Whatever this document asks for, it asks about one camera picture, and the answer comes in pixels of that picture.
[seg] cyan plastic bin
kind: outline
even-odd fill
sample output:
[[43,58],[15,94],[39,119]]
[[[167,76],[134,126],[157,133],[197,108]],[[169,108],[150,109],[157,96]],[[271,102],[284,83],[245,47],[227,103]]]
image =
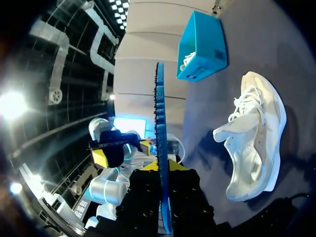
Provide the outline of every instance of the cyan plastic bin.
[[[183,71],[186,55],[196,52]],[[224,34],[219,19],[194,11],[179,43],[177,79],[198,81],[227,67]]]

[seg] gray floor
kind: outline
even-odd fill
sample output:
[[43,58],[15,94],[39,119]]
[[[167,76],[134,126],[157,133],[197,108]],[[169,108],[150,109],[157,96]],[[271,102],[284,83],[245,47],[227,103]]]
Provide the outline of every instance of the gray floor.
[[[185,165],[197,170],[215,221],[232,226],[252,217],[275,198],[310,192],[316,182],[316,66],[310,50],[285,13],[271,0],[235,0],[221,15],[228,68],[189,83],[183,141]],[[286,107],[281,168],[276,188],[248,202],[231,202],[226,187],[232,162],[212,131],[227,122],[248,71],[265,76]],[[303,199],[295,202],[301,205]]]

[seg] blue sponge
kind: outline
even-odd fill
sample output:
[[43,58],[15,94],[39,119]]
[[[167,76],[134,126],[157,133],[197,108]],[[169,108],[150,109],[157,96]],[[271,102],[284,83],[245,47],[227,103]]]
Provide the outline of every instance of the blue sponge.
[[169,208],[169,163],[167,151],[167,130],[166,130],[166,114],[164,104],[164,88],[163,88],[163,63],[157,64],[155,78],[155,132],[158,170],[160,174],[160,182],[162,189],[161,199],[161,216],[164,229],[168,234],[171,233],[171,217]]

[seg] monitor screen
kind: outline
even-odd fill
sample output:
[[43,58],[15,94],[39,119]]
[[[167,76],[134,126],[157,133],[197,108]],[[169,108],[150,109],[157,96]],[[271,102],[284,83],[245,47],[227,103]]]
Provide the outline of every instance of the monitor screen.
[[138,118],[115,118],[114,127],[120,130],[121,133],[126,133],[130,130],[135,130],[139,136],[145,138],[146,120]]

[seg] sneaker sole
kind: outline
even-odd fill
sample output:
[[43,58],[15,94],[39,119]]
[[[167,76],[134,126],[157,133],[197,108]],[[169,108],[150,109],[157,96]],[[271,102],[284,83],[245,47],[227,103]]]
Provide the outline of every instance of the sneaker sole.
[[256,196],[260,195],[262,192],[266,191],[266,192],[271,192],[274,187],[275,184],[277,182],[277,177],[278,177],[278,173],[279,173],[279,169],[280,169],[280,141],[281,141],[281,136],[286,124],[286,112],[285,112],[285,107],[284,104],[277,92],[277,90],[274,88],[274,86],[262,75],[257,74],[257,73],[253,73],[255,74],[256,77],[264,80],[265,82],[267,82],[267,84],[270,86],[270,89],[272,89],[273,91],[273,97],[275,101],[278,101],[278,108],[279,108],[279,116],[280,116],[280,126],[279,126],[279,131],[278,131],[278,141],[276,144],[276,150],[274,153],[274,160],[273,160],[273,167],[271,170],[271,173],[269,175],[269,177],[266,178],[265,181],[263,181],[263,183],[260,185],[260,187],[255,190],[253,193],[248,194],[247,196],[243,196],[241,198],[238,199],[234,199],[234,201],[246,201],[252,198],[255,198]]

